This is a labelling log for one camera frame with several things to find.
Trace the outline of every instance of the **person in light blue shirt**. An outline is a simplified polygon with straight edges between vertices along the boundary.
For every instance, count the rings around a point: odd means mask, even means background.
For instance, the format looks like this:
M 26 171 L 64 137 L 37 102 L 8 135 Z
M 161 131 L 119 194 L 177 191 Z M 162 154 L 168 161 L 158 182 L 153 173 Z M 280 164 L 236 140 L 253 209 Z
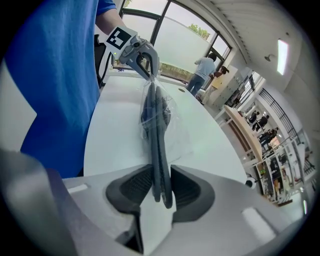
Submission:
M 216 70 L 215 61 L 217 56 L 212 52 L 208 57 L 198 59 L 194 64 L 198 65 L 186 89 L 196 96 L 198 91 L 204 85 L 208 77 L 214 77 L 212 74 Z
M 4 56 L 12 79 L 36 112 L 21 152 L 76 177 L 84 166 L 91 117 L 100 96 L 95 24 L 125 26 L 112 0 L 45 0 L 15 34 Z

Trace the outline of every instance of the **tree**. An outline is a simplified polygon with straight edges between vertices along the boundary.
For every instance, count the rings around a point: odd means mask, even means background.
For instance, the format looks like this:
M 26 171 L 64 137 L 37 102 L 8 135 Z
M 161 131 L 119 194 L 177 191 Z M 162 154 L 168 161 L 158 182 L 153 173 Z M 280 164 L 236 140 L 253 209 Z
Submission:
M 201 36 L 204 39 L 208 39 L 210 33 L 208 33 L 208 31 L 206 31 L 205 29 L 202 29 L 201 27 L 199 27 L 198 25 L 195 24 L 191 24 L 190 26 L 188 26 L 189 29 L 193 30 L 194 32 L 196 32 L 199 36 Z
M 131 2 L 132 2 L 132 0 L 126 0 L 123 8 L 126 8 Z

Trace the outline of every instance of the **black chair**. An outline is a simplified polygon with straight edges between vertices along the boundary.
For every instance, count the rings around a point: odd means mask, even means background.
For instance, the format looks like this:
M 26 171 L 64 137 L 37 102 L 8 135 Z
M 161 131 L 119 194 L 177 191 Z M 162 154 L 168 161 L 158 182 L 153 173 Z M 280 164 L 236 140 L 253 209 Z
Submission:
M 104 54 L 106 52 L 107 46 L 104 43 L 99 43 L 98 39 L 99 35 L 94 35 L 94 64 L 95 64 L 95 72 L 96 72 L 96 78 L 98 80 L 99 88 L 105 86 L 105 83 L 101 83 L 101 76 L 99 75 L 99 68 L 101 65 L 101 61 L 104 57 Z

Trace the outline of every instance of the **gray floor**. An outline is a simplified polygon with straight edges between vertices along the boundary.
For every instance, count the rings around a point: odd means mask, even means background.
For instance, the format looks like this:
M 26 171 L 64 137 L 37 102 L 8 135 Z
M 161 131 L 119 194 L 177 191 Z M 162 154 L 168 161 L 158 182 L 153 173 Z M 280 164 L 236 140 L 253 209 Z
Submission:
M 207 105 L 204 105 L 204 108 L 209 112 L 209 114 L 214 118 L 219 112 L 213 110 L 212 108 L 210 108 Z M 229 125 L 224 125 L 221 128 L 224 132 L 224 134 L 227 136 L 227 138 L 229 139 L 229 141 L 231 142 L 236 154 L 238 155 L 238 157 L 240 158 L 242 163 L 245 163 L 248 159 L 244 159 L 245 157 L 245 150 L 242 147 L 239 139 L 237 138 L 237 136 L 235 135 L 234 131 L 231 129 L 231 127 Z M 255 169 L 254 168 L 246 168 L 245 169 L 246 173 L 249 173 L 252 175 L 253 178 L 255 179 L 259 179 L 259 177 L 257 177 Z M 260 194 L 260 188 L 259 188 L 259 184 L 257 184 L 257 186 L 255 187 L 254 191 L 256 191 L 257 193 Z

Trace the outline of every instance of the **black window frame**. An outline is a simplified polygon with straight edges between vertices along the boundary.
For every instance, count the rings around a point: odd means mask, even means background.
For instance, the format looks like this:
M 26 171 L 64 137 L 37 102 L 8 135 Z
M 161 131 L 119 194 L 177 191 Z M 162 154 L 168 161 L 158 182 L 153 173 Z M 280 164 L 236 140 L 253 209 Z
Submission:
M 213 39 L 213 42 L 212 44 L 210 45 L 210 47 L 208 48 L 208 50 L 206 51 L 204 57 L 208 57 L 209 53 L 210 52 L 214 52 L 217 56 L 217 58 L 219 58 L 221 61 L 219 63 L 219 65 L 215 68 L 216 71 L 218 71 L 221 66 L 224 64 L 226 58 L 229 56 L 231 50 L 232 50 L 232 47 L 230 46 L 230 44 L 225 40 L 225 38 L 221 35 L 220 31 L 215 29 L 205 18 L 203 18 L 200 14 L 198 14 L 197 12 L 195 12 L 194 10 L 192 10 L 190 7 L 184 5 L 183 3 L 181 2 L 178 2 L 176 0 L 167 0 L 167 3 L 162 11 L 162 14 L 159 15 L 159 14 L 155 14 L 155 13 L 152 13 L 152 12 L 148 12 L 148 11 L 144 11 L 144 10 L 138 10 L 138 9 L 131 9 L 131 8 L 124 8 L 124 5 L 126 3 L 126 0 L 124 0 L 122 2 L 122 5 L 121 5 L 121 8 L 120 8 L 120 12 L 119 12 L 119 15 L 120 17 L 122 18 L 123 15 L 132 15 L 132 16 L 140 16 L 140 17 L 145 17 L 145 18 L 149 18 L 149 19 L 153 19 L 153 20 L 156 20 L 155 22 L 155 25 L 154 25 L 154 28 L 153 28 L 153 32 L 152 32 L 152 35 L 151 35 L 151 39 L 150 39 L 150 43 L 152 45 L 155 45 L 155 42 L 156 42 L 156 39 L 157 39 L 157 36 L 158 36 L 158 33 L 159 33 L 159 30 L 160 30 L 160 27 L 162 25 L 162 22 L 166 16 L 166 13 L 167 13 L 167 10 L 170 6 L 171 3 L 174 3 L 184 9 L 186 9 L 187 11 L 189 11 L 190 13 L 192 13 L 193 15 L 195 15 L 196 17 L 198 17 L 199 19 L 201 19 L 203 22 L 205 22 L 214 32 L 214 39 Z M 218 38 L 218 36 L 220 36 L 220 38 L 226 43 L 226 45 L 228 46 L 228 53 L 225 57 L 221 56 L 217 50 L 215 50 L 213 48 L 213 45 L 216 41 L 216 39 Z M 132 68 L 127 68 L 127 67 L 119 67 L 119 66 L 114 66 L 115 64 L 115 58 L 114 56 L 112 56 L 111 58 L 111 63 L 113 65 L 113 68 L 114 69 L 126 69 L 126 70 L 132 70 Z M 149 62 L 147 61 L 146 63 L 146 67 L 145 67 L 147 70 L 149 68 Z M 188 83 L 189 81 L 185 81 L 185 80 L 181 80 L 179 78 L 176 78 L 174 76 L 169 76 L 169 75 L 164 75 L 165 77 L 168 77 L 168 78 L 171 78 L 171 79 L 175 79 L 175 80 L 178 80 L 180 82 L 184 82 L 184 83 Z

